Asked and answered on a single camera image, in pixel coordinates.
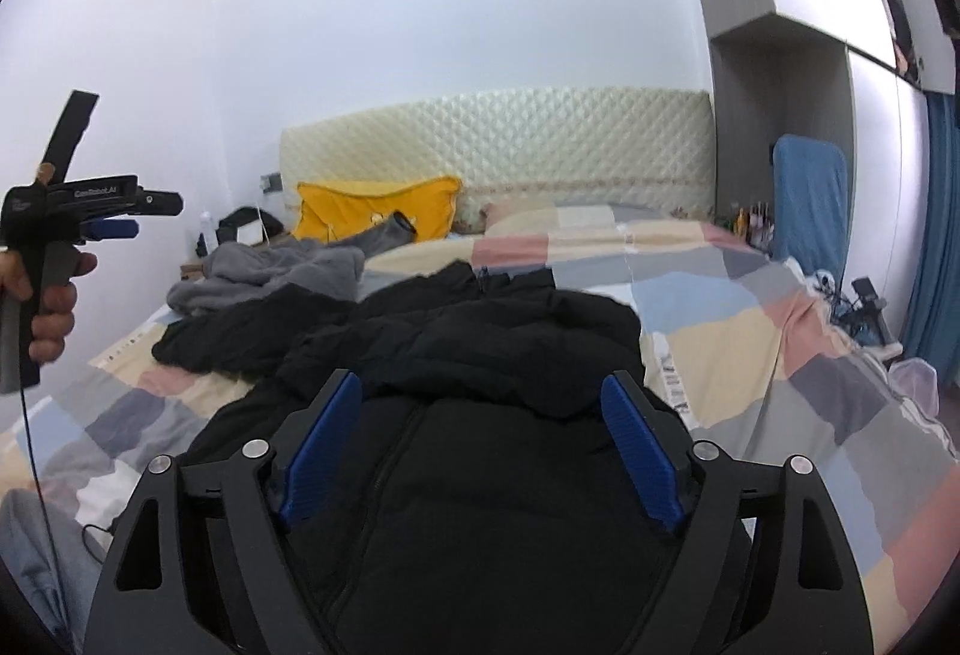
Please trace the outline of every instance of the human hand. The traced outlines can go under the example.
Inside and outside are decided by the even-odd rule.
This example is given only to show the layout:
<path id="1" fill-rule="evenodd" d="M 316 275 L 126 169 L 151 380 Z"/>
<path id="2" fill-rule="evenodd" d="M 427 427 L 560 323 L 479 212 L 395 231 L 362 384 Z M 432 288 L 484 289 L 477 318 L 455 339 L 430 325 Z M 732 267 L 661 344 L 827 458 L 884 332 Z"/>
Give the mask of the human hand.
<path id="1" fill-rule="evenodd" d="M 75 276 L 85 276 L 97 267 L 95 254 L 80 255 Z M 10 291 L 13 297 L 28 301 L 34 291 L 30 278 L 17 252 L 0 252 L 0 293 Z M 32 322 L 34 340 L 30 343 L 30 358 L 38 363 L 53 362 L 64 353 L 64 339 L 73 330 L 73 310 L 77 305 L 77 288 L 67 286 L 47 287 L 42 296 L 42 311 Z"/>

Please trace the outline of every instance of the wall socket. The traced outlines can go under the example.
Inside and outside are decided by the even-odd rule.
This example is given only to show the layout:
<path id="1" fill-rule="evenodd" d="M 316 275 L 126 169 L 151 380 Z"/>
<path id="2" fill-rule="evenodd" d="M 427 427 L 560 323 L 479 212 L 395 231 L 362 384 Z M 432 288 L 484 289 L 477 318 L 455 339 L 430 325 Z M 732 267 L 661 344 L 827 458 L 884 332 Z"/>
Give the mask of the wall socket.
<path id="1" fill-rule="evenodd" d="M 272 195 L 275 192 L 283 191 L 283 180 L 280 179 L 280 173 L 268 173 L 260 177 L 260 191 L 265 195 Z"/>

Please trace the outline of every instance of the bottle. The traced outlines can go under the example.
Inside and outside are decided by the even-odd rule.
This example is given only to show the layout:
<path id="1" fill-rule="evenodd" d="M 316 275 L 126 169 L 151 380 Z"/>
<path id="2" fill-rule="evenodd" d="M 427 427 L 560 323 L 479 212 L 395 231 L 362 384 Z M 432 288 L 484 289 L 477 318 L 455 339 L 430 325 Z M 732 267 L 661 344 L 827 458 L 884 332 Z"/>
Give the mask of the bottle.
<path id="1" fill-rule="evenodd" d="M 736 215 L 736 230 L 734 234 L 737 238 L 741 240 L 747 239 L 747 231 L 750 228 L 750 214 L 747 214 L 747 209 L 744 209 L 742 206 L 740 208 L 739 214 Z"/>
<path id="2" fill-rule="evenodd" d="M 767 254 L 770 254 L 771 247 L 773 247 L 773 228 L 774 220 L 770 217 L 770 204 L 763 204 L 763 251 Z"/>
<path id="3" fill-rule="evenodd" d="M 757 241 L 757 204 L 750 204 L 750 215 L 747 220 L 747 245 L 754 246 Z"/>
<path id="4" fill-rule="evenodd" d="M 200 214 L 200 238 L 203 238 L 203 246 L 208 256 L 213 254 L 218 245 L 217 230 L 213 227 L 213 217 L 209 211 Z"/>

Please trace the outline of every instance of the jacket zipper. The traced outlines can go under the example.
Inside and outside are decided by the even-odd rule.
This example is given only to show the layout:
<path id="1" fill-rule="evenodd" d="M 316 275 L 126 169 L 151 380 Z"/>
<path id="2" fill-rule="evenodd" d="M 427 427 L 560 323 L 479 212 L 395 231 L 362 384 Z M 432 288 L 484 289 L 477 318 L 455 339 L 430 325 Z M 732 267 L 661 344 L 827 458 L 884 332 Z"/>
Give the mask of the jacket zipper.
<path id="1" fill-rule="evenodd" d="M 424 411 L 426 411 L 426 406 L 419 404 L 407 415 L 403 423 L 403 428 L 400 430 L 400 435 L 397 436 L 397 441 L 390 447 L 389 452 L 383 456 L 376 476 L 373 478 L 373 484 L 371 484 L 370 492 L 367 495 L 367 505 L 364 509 L 360 532 L 357 535 L 352 555 L 350 555 L 350 560 L 347 564 L 344 586 L 342 586 L 339 593 L 334 596 L 326 612 L 326 618 L 331 627 L 336 627 L 339 617 L 343 613 L 344 606 L 347 605 L 347 601 L 349 601 L 350 596 L 353 594 L 356 583 L 360 578 L 360 570 L 363 567 L 363 557 L 367 551 L 367 545 L 370 543 L 371 535 L 373 535 L 373 526 L 376 524 L 376 517 L 380 510 L 380 497 L 383 494 L 383 488 L 394 472 L 394 468 L 397 468 L 397 463 L 400 462 L 400 455 L 406 452 L 416 429 L 419 428 L 419 424 L 424 420 Z"/>

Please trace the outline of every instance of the blue curtain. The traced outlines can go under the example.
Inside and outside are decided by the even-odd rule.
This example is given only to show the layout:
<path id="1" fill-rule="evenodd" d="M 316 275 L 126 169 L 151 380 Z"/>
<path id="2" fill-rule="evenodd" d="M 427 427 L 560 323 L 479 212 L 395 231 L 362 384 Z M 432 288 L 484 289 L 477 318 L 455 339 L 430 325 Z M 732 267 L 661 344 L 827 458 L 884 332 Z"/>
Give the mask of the blue curtain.
<path id="1" fill-rule="evenodd" d="M 904 331 L 907 356 L 937 369 L 941 384 L 960 367 L 960 124 L 953 95 L 926 93 L 930 184 L 920 268 Z"/>

